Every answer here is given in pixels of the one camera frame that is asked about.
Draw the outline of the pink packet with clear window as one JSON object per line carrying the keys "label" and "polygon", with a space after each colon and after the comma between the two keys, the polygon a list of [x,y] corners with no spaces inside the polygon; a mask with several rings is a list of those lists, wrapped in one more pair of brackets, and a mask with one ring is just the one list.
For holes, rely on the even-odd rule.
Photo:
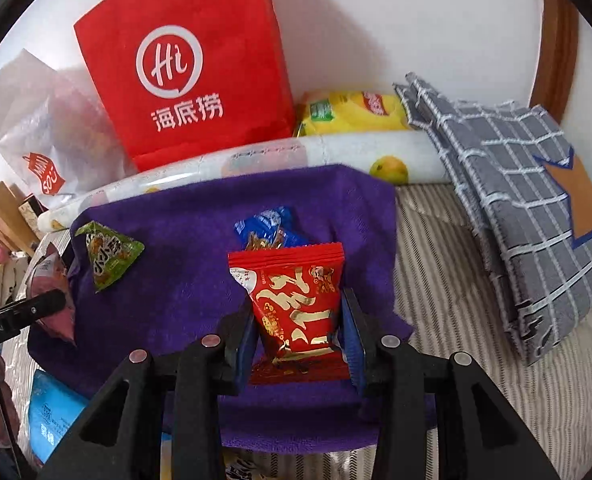
{"label": "pink packet with clear window", "polygon": [[56,246],[49,243],[45,254],[38,259],[38,263],[29,272],[26,281],[26,296],[34,298],[54,289],[64,293],[64,307],[56,313],[41,318],[38,320],[38,324],[49,336],[75,344],[75,306],[69,288],[67,268]]}

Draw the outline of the green snack packet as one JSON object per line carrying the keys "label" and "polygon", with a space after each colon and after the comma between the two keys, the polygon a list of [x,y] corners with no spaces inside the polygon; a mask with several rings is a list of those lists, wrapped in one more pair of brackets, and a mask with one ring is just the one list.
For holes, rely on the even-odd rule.
{"label": "green snack packet", "polygon": [[119,281],[145,250],[139,240],[96,221],[80,226],[75,235],[84,237],[96,292]]}

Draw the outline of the red snack packet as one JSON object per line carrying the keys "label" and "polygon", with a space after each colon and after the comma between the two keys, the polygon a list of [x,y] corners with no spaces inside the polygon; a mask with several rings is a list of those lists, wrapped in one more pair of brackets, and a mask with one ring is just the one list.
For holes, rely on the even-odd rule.
{"label": "red snack packet", "polygon": [[342,244],[231,252],[227,262],[260,328],[264,356],[251,369],[253,385],[350,378],[335,341],[345,265]]}

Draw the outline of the blue snack packet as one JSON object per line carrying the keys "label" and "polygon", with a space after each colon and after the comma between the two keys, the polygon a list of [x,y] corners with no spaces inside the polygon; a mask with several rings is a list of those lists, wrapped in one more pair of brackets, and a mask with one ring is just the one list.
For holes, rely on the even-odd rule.
{"label": "blue snack packet", "polygon": [[234,224],[245,250],[294,248],[309,242],[296,230],[293,210],[279,206],[254,214]]}

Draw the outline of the wooden bed headboard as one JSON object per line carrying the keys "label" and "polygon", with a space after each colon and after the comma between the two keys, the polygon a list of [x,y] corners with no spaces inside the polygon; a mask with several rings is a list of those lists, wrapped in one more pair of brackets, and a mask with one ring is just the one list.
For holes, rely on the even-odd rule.
{"label": "wooden bed headboard", "polygon": [[32,257],[40,241],[24,220],[19,206],[17,197],[0,181],[0,246]]}

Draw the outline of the blue tissue pack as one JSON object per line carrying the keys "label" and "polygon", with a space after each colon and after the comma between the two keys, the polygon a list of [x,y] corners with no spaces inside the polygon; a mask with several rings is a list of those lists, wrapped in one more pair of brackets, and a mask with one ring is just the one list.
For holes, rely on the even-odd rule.
{"label": "blue tissue pack", "polygon": [[33,457],[45,464],[88,400],[56,378],[36,370],[28,411],[29,445]]}

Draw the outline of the purple towel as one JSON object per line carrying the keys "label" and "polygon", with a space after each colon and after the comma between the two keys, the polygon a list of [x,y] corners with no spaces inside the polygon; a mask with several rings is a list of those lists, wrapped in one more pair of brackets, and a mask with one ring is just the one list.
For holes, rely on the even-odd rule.
{"label": "purple towel", "polygon": [[[98,222],[139,240],[144,252],[116,284],[96,292],[84,240],[72,237],[74,338],[33,327],[30,356],[94,396],[131,351],[162,356],[213,332],[245,298],[226,261],[241,246],[235,223],[277,206],[293,211],[309,242],[342,244],[343,279],[361,309],[389,333],[409,337],[395,311],[395,188],[334,165],[201,182],[82,212],[78,226]],[[282,454],[348,451],[377,439],[376,419],[350,382],[249,386],[221,399],[220,425],[227,446]]]}

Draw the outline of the decorated book box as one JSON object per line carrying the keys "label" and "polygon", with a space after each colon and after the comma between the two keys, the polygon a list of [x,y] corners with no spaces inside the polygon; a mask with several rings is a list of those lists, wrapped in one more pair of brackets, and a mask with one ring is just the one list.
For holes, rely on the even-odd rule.
{"label": "decorated book box", "polygon": [[30,194],[20,203],[18,211],[32,233],[38,240],[41,240],[44,237],[44,233],[38,227],[38,217],[46,211],[46,208],[33,194]]}

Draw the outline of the striped mattress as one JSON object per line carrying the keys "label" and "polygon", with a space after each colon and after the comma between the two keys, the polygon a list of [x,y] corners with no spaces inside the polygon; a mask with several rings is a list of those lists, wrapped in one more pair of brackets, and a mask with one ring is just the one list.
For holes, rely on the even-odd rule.
{"label": "striped mattress", "polygon": [[532,366],[502,330],[496,297],[464,208],[450,185],[395,188],[395,311],[419,351],[470,352],[535,434],[564,479],[592,466],[592,309]]}

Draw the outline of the white Miniso plastic bag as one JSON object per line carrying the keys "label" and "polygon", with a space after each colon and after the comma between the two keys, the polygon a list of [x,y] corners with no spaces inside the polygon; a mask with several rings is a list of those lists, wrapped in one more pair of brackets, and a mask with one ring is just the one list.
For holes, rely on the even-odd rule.
{"label": "white Miniso plastic bag", "polygon": [[136,173],[93,90],[26,50],[0,69],[0,154],[48,209]]}

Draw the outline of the grey checked folded cloth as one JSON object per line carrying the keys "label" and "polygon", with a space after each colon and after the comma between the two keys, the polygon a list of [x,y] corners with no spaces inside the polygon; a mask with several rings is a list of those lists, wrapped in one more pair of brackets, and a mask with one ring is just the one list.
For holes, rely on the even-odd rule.
{"label": "grey checked folded cloth", "polygon": [[470,218],[507,333],[541,360],[592,308],[592,182],[542,106],[451,100],[415,73],[395,91]]}

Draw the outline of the rolled fruit-print white mat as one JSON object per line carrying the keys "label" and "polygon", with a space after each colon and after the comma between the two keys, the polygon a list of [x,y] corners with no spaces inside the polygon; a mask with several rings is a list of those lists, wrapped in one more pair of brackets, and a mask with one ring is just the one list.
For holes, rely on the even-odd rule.
{"label": "rolled fruit-print white mat", "polygon": [[447,170],[426,133],[417,130],[336,133],[302,136],[228,148],[140,172],[96,188],[43,212],[38,228],[43,233],[70,228],[90,207],[127,198],[221,178],[288,169],[345,165],[381,177],[376,169],[387,162],[393,169],[407,169],[410,184],[446,183]]}

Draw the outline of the yellow chips bag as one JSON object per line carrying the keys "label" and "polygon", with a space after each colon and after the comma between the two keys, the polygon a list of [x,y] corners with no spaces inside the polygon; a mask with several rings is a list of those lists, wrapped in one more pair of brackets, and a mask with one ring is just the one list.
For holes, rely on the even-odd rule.
{"label": "yellow chips bag", "polygon": [[369,91],[312,91],[298,106],[295,136],[410,130],[398,96]]}

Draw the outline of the red paper shopping bag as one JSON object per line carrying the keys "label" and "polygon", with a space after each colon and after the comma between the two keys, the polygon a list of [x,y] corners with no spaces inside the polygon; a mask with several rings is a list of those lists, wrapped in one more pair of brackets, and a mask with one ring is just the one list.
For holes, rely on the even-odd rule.
{"label": "red paper shopping bag", "polygon": [[102,0],[74,31],[140,171],[293,132],[272,0]]}

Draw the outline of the brown wooden door frame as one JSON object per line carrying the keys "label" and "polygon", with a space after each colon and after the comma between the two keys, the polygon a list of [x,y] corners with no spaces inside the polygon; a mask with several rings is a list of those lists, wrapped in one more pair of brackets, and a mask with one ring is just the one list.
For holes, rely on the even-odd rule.
{"label": "brown wooden door frame", "polygon": [[576,70],[579,12],[569,0],[543,0],[541,38],[530,106],[541,105],[561,122]]}

